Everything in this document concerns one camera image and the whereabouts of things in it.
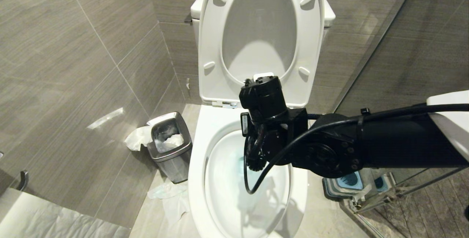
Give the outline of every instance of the tissue paper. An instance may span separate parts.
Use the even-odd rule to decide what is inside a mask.
[[[140,151],[140,145],[147,146],[151,143],[151,126],[143,126],[132,131],[124,143],[132,151]]]
[[[187,182],[174,185],[172,182],[163,183],[148,191],[148,198],[159,198],[163,202],[165,217],[169,226],[177,223],[185,212],[191,211]]]

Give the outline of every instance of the floor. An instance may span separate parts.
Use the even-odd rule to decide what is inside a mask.
[[[200,105],[187,104],[182,116],[192,138],[195,135]],[[340,208],[324,197],[321,177],[308,173],[308,199],[305,215],[296,238],[368,237]],[[151,188],[164,182],[159,171]],[[131,238],[198,238],[191,213],[185,213],[174,226],[168,226],[163,205],[159,199],[146,197],[130,233]]]
[[[452,169],[427,169],[403,184],[417,186]],[[464,217],[468,205],[469,169],[465,169],[363,216],[385,237],[464,238],[469,237]]]

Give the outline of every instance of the toilet seat lid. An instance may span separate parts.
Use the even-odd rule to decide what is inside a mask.
[[[288,106],[308,103],[321,48],[324,0],[204,0],[199,91],[206,102],[239,102],[246,78],[272,72]]]

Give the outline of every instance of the toilet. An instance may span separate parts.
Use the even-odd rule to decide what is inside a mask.
[[[243,181],[244,137],[238,95],[246,78],[280,77],[289,107],[304,107],[325,27],[326,0],[196,0],[202,105],[189,166],[189,203],[203,238],[292,238],[306,207],[307,171],[274,166],[258,191]],[[248,171],[252,188],[261,171]]]

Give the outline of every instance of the toilet bowl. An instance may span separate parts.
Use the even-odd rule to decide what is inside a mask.
[[[308,103],[324,28],[324,0],[203,0],[198,23],[202,105],[189,166],[201,237],[291,238],[306,206],[307,171],[274,166],[258,191],[243,181],[239,92],[246,78],[280,78],[289,107]],[[252,187],[260,172],[248,171]]]

